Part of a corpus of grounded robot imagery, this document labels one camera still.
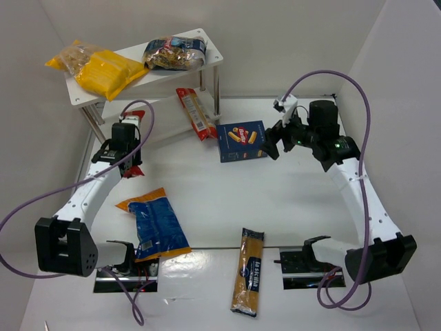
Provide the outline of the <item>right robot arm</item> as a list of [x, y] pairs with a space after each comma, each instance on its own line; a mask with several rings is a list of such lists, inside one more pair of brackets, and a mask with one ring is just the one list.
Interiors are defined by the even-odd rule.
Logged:
[[298, 115], [295, 97], [275, 100], [274, 108], [283, 117], [266, 129], [262, 150], [276, 160], [278, 142], [283, 143], [285, 152], [296, 146], [309, 148], [341, 193], [358, 234], [356, 245], [327, 235], [308, 239], [302, 247], [305, 260], [341, 267], [361, 284], [402, 273], [416, 251], [416, 240], [404, 236], [387, 215], [356, 142], [340, 132], [336, 104], [312, 101], [306, 121]]

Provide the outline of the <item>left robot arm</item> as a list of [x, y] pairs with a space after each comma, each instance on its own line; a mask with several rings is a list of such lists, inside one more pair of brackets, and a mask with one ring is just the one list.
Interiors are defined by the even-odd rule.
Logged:
[[87, 277], [113, 265], [128, 272], [134, 263], [132, 243], [95, 243], [90, 230], [111, 190], [133, 166], [141, 165], [140, 122], [129, 117], [112, 125], [112, 136], [92, 157], [85, 184], [51, 218], [34, 227], [40, 270]]

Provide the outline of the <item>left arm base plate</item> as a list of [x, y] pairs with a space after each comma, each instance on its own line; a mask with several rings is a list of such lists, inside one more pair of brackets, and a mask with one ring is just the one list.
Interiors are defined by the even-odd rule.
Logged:
[[[141, 292], [157, 292], [158, 289], [159, 259], [152, 259], [136, 263], [130, 271], [119, 272], [111, 268], [125, 289], [135, 293], [141, 288]], [[116, 279], [105, 270], [97, 270], [94, 281], [93, 293], [121, 293], [123, 292]]]

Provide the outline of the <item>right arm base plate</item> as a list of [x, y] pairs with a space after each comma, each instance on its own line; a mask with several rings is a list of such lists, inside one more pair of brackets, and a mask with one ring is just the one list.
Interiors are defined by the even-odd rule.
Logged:
[[308, 262], [301, 246], [280, 248], [274, 263], [281, 268], [284, 290], [317, 289], [324, 275], [335, 268], [328, 263]]

